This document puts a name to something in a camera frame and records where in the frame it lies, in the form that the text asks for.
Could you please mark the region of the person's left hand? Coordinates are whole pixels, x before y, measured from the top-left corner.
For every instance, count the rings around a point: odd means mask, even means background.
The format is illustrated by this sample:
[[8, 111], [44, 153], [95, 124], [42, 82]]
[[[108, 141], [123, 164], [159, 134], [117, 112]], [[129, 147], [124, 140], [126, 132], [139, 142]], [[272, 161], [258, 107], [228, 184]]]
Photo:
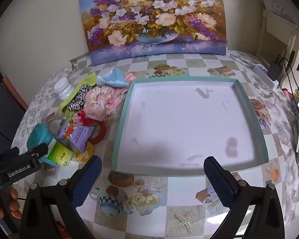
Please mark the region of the person's left hand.
[[[11, 214], [14, 218], [16, 219], [21, 219], [22, 218], [22, 214], [20, 211], [20, 204], [17, 200], [18, 198], [18, 192], [15, 188], [12, 188], [10, 191], [10, 202], [8, 204], [8, 207], [11, 211]], [[3, 210], [0, 208], [0, 219], [2, 219], [4, 217], [4, 212]]]

